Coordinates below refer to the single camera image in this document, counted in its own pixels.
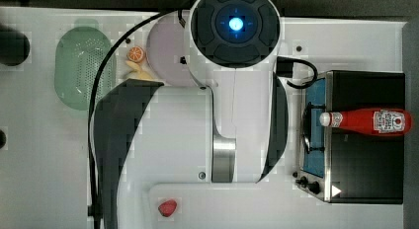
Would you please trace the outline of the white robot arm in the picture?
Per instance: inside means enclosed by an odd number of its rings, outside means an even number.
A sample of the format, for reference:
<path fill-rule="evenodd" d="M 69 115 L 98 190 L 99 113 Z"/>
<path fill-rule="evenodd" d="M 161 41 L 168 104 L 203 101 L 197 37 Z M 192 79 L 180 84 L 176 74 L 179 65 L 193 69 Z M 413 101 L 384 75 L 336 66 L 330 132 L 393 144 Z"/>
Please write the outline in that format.
<path fill-rule="evenodd" d="M 280 14 L 270 0 L 197 0 L 183 29 L 190 87 L 127 79 L 96 105 L 89 140 L 101 229 L 157 229 L 160 184 L 258 183 L 288 140 L 277 75 Z"/>

